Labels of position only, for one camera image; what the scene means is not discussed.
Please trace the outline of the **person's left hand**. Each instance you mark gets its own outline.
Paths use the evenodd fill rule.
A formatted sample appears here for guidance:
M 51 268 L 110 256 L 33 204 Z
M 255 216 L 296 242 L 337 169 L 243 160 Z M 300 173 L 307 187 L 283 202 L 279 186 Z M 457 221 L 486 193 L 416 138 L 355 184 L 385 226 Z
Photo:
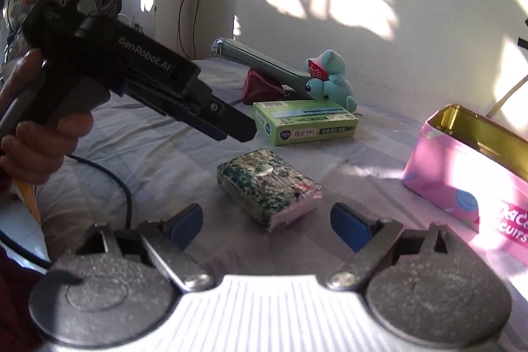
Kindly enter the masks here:
M 38 49 L 32 49 L 16 60 L 6 64 L 11 75 L 1 89 L 1 112 L 5 112 L 14 96 L 39 74 L 43 58 Z M 41 185 L 57 172 L 64 158 L 73 153 L 81 138 L 88 135 L 93 127 L 90 112 L 72 113 L 59 121 L 54 128 L 48 128 L 24 121 L 13 135 L 2 139 L 1 169 L 8 175 L 1 180 L 1 193 L 10 190 L 12 182 Z

